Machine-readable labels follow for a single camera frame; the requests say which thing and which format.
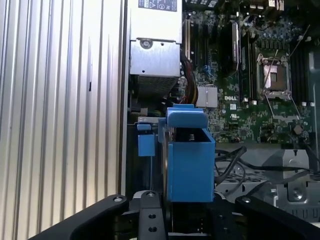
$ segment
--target blue plastic latch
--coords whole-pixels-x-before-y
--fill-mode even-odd
[[[155,135],[151,132],[150,124],[138,124],[138,156],[154,157],[156,155]]]

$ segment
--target black cable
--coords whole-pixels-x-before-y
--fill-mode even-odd
[[[241,185],[244,183],[244,181],[246,180],[246,175],[247,175],[246,169],[244,168],[244,166],[242,166],[242,165],[239,164],[239,163],[237,163],[236,165],[239,166],[239,167],[242,169],[242,171],[243,171],[242,178],[240,179],[240,181],[237,183],[237,185],[236,185],[234,188],[232,188],[231,190],[229,190],[228,192],[226,192],[226,193],[224,194],[225,197],[230,196],[231,194],[234,194],[234,193],[237,191],[237,189],[240,188],[240,186],[241,186]]]
[[[221,172],[220,172],[219,169],[218,169],[217,163],[214,163],[214,166],[215,166],[216,172],[217,172],[219,175],[221,175]]]
[[[219,161],[224,161],[228,158],[232,158],[241,148],[238,148],[234,151],[226,151],[226,150],[221,150],[221,149],[217,149],[215,152],[217,154],[224,154],[223,156],[218,156],[215,158],[216,162]],[[295,167],[295,166],[255,166],[252,165],[246,161],[244,161],[243,159],[239,159],[238,160],[239,163],[245,165],[246,167],[253,169],[253,170],[259,170],[259,171],[275,171],[275,172],[289,172],[289,171],[298,171],[298,170],[307,170],[309,171],[309,169],[304,168],[304,167]]]
[[[232,169],[234,169],[236,163],[240,160],[241,156],[247,151],[246,147],[241,147],[238,149],[235,157],[231,160],[230,164],[226,167],[225,171],[223,172],[223,174],[216,176],[214,178],[214,181],[217,185],[219,185],[220,183],[222,183],[231,173]]]
[[[264,185],[267,185],[267,184],[274,184],[274,185],[287,184],[289,182],[295,181],[295,180],[297,180],[299,178],[302,178],[302,177],[306,176],[308,173],[309,173],[309,171],[302,171],[302,172],[299,172],[299,173],[297,173],[297,174],[295,174],[295,175],[293,175],[291,177],[284,178],[284,179],[281,179],[281,180],[267,180],[267,181],[261,182],[260,184],[255,186],[253,189],[251,189],[246,194],[246,196],[251,196],[251,195],[257,193]]]

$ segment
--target ribbed metal panel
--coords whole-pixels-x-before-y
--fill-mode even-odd
[[[0,239],[118,189],[122,0],[0,0]]]

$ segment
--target screw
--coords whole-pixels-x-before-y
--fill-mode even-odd
[[[150,47],[150,42],[144,41],[143,42],[143,46],[145,46],[146,48],[149,48]]]
[[[247,198],[247,197],[243,197],[242,201],[244,201],[247,204],[251,202],[250,198]]]
[[[121,202],[122,200],[123,200],[123,198],[120,197],[120,196],[117,196],[117,197],[115,197],[115,198],[113,199],[113,201],[116,202],[116,203]]]

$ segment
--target green circuit board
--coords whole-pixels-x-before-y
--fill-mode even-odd
[[[209,26],[219,21],[217,16],[212,13],[196,15],[194,20],[200,24],[206,22]],[[282,23],[269,31],[280,36],[282,32],[291,33],[288,26],[290,24]],[[297,140],[296,136],[292,134],[293,129],[297,126],[301,131],[299,136],[308,141],[309,134],[313,131],[312,106],[295,105],[291,101],[271,101],[268,104],[266,99],[262,99],[256,104],[240,101],[239,72],[222,77],[218,45],[211,45],[208,51],[210,75],[204,72],[200,66],[195,69],[194,75],[198,86],[214,85],[217,87],[218,106],[204,108],[209,118],[208,129],[217,143],[291,143]],[[264,52],[263,54],[273,55],[274,52]],[[275,119],[273,114],[299,115],[299,119],[284,121]]]

